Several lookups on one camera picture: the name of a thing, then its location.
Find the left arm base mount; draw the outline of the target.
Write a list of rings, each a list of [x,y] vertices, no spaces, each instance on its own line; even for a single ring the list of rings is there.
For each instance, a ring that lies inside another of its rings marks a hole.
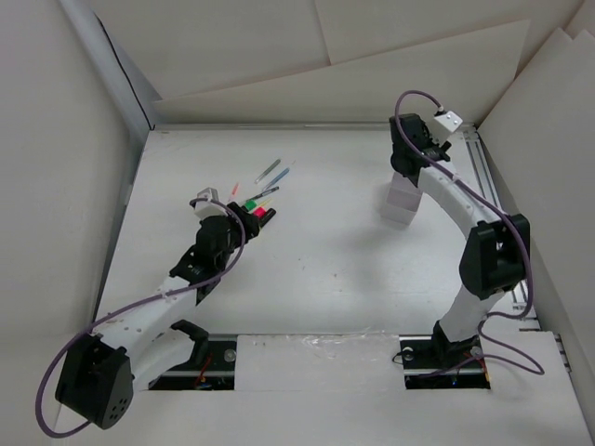
[[[210,335],[208,347],[149,384],[149,390],[234,390],[237,340],[234,335]]]

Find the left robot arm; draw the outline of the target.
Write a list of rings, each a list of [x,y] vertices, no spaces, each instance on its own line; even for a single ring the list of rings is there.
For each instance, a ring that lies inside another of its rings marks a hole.
[[[87,424],[109,429],[134,395],[163,373],[181,364],[201,366],[209,355],[208,333],[188,318],[274,215],[229,203],[203,218],[194,243],[154,296],[100,319],[61,353],[56,400]]]

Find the green cap highlighter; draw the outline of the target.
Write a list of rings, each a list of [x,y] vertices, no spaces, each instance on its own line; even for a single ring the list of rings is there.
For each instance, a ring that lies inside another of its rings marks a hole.
[[[244,204],[244,209],[246,211],[252,211],[256,207],[257,207],[257,203],[254,200],[246,201],[245,204]]]

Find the pink cap highlighter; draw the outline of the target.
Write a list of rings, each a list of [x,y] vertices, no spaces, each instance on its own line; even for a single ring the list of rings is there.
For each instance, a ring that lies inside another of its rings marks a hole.
[[[257,208],[253,214],[257,217],[257,218],[262,218],[266,215],[267,210],[264,207],[259,207]]]

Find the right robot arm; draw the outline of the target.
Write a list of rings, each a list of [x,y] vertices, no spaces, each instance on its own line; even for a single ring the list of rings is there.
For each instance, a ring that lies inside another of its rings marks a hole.
[[[444,373],[470,358],[501,297],[531,279],[530,224],[521,214],[504,214],[460,181],[447,153],[450,144],[437,145],[418,115],[392,116],[389,123],[391,186],[405,194],[397,201],[404,221],[412,221],[421,195],[427,194],[466,240],[458,267],[461,287],[423,349],[429,366]]]

